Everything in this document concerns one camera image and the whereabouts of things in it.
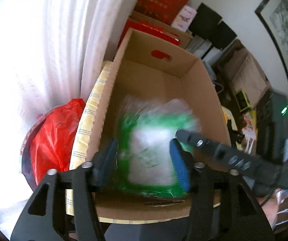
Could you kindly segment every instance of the green led indicator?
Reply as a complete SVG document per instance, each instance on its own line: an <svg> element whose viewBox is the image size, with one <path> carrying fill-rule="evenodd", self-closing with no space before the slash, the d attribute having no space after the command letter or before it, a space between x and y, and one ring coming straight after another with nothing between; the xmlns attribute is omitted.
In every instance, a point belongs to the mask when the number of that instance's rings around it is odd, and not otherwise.
<svg viewBox="0 0 288 241"><path fill-rule="evenodd" d="M288 110L288 105L281 111L282 116L286 113L287 110Z"/></svg>

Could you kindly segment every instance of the open cardboard box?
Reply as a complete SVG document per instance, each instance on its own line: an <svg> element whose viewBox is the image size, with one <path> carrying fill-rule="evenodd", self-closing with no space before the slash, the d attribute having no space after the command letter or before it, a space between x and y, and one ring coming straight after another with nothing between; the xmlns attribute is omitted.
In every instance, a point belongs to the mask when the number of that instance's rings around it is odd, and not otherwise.
<svg viewBox="0 0 288 241"><path fill-rule="evenodd" d="M152 56L153 51L168 56L158 59ZM104 144L105 138L113 137L116 116L126 95L161 102L184 99L199 118L204 136L224 144L230 142L219 99L202 61L167 41L129 29L105 84L95 116L87 161L92 160L100 141ZM194 155L196 160L209 163L199 153ZM121 192L97 193L95 201L100 221L127 224L182 218L189 215L191 206L189 196L165 203L160 199Z"/></svg>
<svg viewBox="0 0 288 241"><path fill-rule="evenodd" d="M151 18L147 15L138 13L133 11L132 14L129 16L129 18L136 22L148 22L148 24L162 27L164 33L170 35L173 38L177 38L180 41L179 47L186 48L188 44L193 39L193 36L191 36L188 32L183 32L181 30L178 30L170 25L167 25L166 23L160 22L159 20L156 20L154 18Z"/></svg>

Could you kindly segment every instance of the curtain fold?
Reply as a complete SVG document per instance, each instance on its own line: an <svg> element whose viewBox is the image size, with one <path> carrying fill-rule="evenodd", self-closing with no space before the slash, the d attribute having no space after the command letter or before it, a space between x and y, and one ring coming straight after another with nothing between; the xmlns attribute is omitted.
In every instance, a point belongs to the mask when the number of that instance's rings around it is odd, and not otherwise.
<svg viewBox="0 0 288 241"><path fill-rule="evenodd" d="M136 1L0 0L0 207L31 195L18 175L26 133L40 114L88 98Z"/></svg>

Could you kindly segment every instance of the metal bolt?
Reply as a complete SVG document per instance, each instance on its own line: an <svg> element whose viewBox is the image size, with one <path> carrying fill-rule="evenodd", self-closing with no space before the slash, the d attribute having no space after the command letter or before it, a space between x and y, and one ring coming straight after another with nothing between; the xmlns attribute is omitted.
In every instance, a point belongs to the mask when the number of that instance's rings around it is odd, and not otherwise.
<svg viewBox="0 0 288 241"><path fill-rule="evenodd" d="M229 171L229 173L232 175L232 176L238 176L240 173L236 170L236 169L231 169Z"/></svg>
<svg viewBox="0 0 288 241"><path fill-rule="evenodd" d="M82 164L82 168L91 168L93 163L91 161L86 161Z"/></svg>
<svg viewBox="0 0 288 241"><path fill-rule="evenodd" d="M47 171L47 174L52 176L55 175L57 173L57 169L55 168L51 168L50 170Z"/></svg>
<svg viewBox="0 0 288 241"><path fill-rule="evenodd" d="M200 147L202 144L203 144L203 141L200 139L200 140L197 142L196 146L197 146L197 147Z"/></svg>
<svg viewBox="0 0 288 241"><path fill-rule="evenodd" d="M195 162L194 167L195 168L205 168L205 164L202 162Z"/></svg>

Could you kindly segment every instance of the black picture frame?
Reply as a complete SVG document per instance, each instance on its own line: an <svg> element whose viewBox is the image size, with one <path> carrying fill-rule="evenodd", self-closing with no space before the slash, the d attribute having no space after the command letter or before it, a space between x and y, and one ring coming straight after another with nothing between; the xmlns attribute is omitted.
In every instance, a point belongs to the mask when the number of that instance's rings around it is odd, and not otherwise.
<svg viewBox="0 0 288 241"><path fill-rule="evenodd" d="M266 28L268 34L270 35L275 47L276 47L276 50L278 51L278 54L281 58L281 61L283 63L283 67L284 67L284 70L285 70L285 74L286 74L286 77L288 79L288 69L287 69L287 66L286 66L286 63L284 61L284 58L283 58L283 55L282 55L282 52L281 52L281 49L279 47L279 44L277 43L276 39L275 39L275 36L273 35L270 27L268 26L268 24L266 23L265 19L263 18L263 16L261 15L261 12L262 10L265 8L265 6L268 4L270 0L263 0L260 5L257 7L257 9L255 10L255 14L258 16L258 18L260 19L260 21L262 22L262 24L264 25L264 27Z"/></svg>

